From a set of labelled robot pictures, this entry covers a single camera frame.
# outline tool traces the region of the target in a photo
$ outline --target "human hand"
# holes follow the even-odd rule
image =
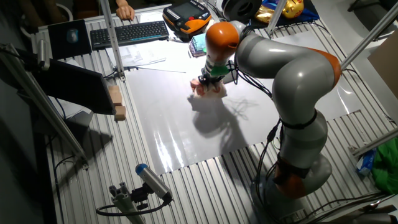
[[[129,6],[127,1],[122,1],[121,3],[117,1],[117,4],[119,8],[116,10],[116,15],[118,15],[120,19],[134,19],[134,9]]]

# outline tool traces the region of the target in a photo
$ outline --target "wooden block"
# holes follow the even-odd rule
[[[113,102],[113,105],[115,106],[121,106],[122,105],[122,94],[120,92],[109,92],[111,95],[111,99]]]
[[[112,92],[120,92],[120,89],[119,89],[119,86],[109,86],[108,87],[108,90],[109,90],[109,93],[112,93]]]
[[[126,119],[126,107],[125,106],[115,106],[116,114],[114,118],[116,121],[124,121]]]

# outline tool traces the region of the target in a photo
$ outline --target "metal pole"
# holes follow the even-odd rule
[[[398,137],[398,128],[395,128],[394,130],[388,132],[387,134],[384,134],[383,136],[379,137],[378,139],[370,142],[369,144],[365,145],[364,147],[355,150],[353,153],[354,157],[358,157],[365,152],[368,152],[369,150],[374,149],[375,147],[380,146],[381,144],[384,144],[388,141],[390,141],[393,138]]]
[[[122,81],[125,81],[126,77],[124,76],[122,57],[120,56],[118,38],[116,37],[116,31],[114,30],[111,8],[109,7],[108,0],[100,0],[100,1],[101,1],[102,12],[104,13],[105,24],[106,27],[108,28],[109,39],[111,40],[113,55],[116,59],[116,66],[118,68],[119,77]]]
[[[398,15],[398,2],[387,12],[387,14],[380,20],[379,23],[372,29],[372,31],[355,47],[355,49],[343,60],[341,63],[341,69],[344,70],[348,65],[365,49],[366,46],[372,40],[376,38],[390,23],[393,19],[396,19]]]
[[[284,10],[284,7],[286,6],[287,0],[279,0],[278,5],[276,6],[276,9],[274,11],[274,14],[271,17],[271,21],[269,21],[268,27],[267,27],[267,32],[271,34],[272,30],[275,28],[280,15],[282,14],[282,11]]]
[[[12,45],[7,45],[6,50],[18,55],[16,49]],[[49,98],[41,89],[40,85],[37,83],[36,79],[30,72],[27,72],[24,65],[21,63],[19,58],[12,55],[1,53],[0,59],[4,62],[10,72],[14,75],[16,80],[21,84],[23,89],[32,98],[33,102],[41,110],[44,116],[52,124],[61,138],[69,144],[72,151],[80,156],[82,159],[86,159],[86,154],[83,148],[80,146],[72,132],[69,130],[68,126],[63,122],[58,112],[55,110],[51,104]]]

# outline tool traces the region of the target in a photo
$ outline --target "yellow object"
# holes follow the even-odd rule
[[[301,15],[303,10],[303,0],[287,0],[284,10],[282,11],[282,15],[288,19],[293,19]],[[272,15],[274,15],[274,11],[275,10],[268,7],[261,6],[254,17],[260,22],[269,23]]]
[[[261,6],[254,17],[260,22],[269,23],[273,14],[274,14],[273,9]]]
[[[287,0],[286,6],[282,11],[282,15],[284,15],[288,19],[293,19],[301,15],[303,10],[304,10],[303,0]]]

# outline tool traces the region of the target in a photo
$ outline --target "blue object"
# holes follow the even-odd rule
[[[141,172],[142,172],[146,167],[148,167],[147,164],[139,164],[139,165],[136,167],[136,173],[137,173],[137,175],[140,175]]]
[[[76,29],[69,29],[67,32],[67,41],[71,44],[74,44],[79,41],[78,38],[78,30]]]
[[[147,36],[147,37],[140,37],[140,38],[133,38],[130,39],[131,41],[135,41],[135,40],[144,40],[144,39],[148,39],[148,38],[154,38],[154,37],[161,37],[162,35],[153,35],[153,36]]]
[[[206,34],[199,34],[192,37],[192,44],[196,51],[206,49]]]
[[[361,175],[368,175],[373,167],[374,157],[376,156],[377,148],[374,148],[368,152],[366,152],[363,157],[358,161],[356,165],[356,170]]]

